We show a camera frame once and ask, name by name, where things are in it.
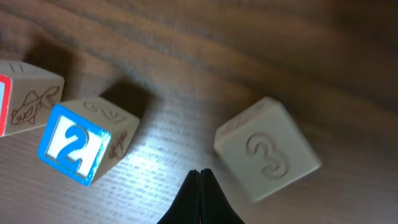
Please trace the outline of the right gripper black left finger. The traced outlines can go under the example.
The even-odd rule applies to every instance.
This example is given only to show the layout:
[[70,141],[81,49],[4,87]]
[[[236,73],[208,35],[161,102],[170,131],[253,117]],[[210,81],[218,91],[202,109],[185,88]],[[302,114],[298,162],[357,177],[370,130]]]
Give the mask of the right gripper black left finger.
[[158,224],[199,224],[200,223],[200,173],[190,170],[174,198],[170,208]]

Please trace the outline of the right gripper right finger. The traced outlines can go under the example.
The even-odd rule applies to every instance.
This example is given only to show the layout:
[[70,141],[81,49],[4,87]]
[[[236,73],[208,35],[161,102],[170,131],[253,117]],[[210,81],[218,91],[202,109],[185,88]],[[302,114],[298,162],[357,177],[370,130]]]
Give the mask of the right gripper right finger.
[[244,224],[233,210],[211,169],[200,172],[202,224]]

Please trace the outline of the plain cream number 3 block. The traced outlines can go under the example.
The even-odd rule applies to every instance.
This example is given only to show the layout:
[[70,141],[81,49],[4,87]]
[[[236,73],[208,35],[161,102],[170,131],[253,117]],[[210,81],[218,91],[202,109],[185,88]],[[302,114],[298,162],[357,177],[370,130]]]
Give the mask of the plain cream number 3 block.
[[221,125],[213,147],[253,202],[322,164],[283,104],[271,97]]

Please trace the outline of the blue number 2 block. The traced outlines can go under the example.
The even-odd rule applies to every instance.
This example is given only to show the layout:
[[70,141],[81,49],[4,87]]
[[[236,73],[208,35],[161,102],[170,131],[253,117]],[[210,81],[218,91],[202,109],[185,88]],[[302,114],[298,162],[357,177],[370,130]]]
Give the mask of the blue number 2 block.
[[37,155],[90,186],[124,157],[139,123],[137,116],[102,97],[57,103]]

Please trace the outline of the red letter I block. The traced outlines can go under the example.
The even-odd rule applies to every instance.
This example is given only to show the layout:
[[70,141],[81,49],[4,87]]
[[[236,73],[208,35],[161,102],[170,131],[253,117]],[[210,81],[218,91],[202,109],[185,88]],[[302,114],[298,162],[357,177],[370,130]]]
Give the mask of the red letter I block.
[[1,136],[45,126],[62,98],[62,76],[29,63],[1,61]]

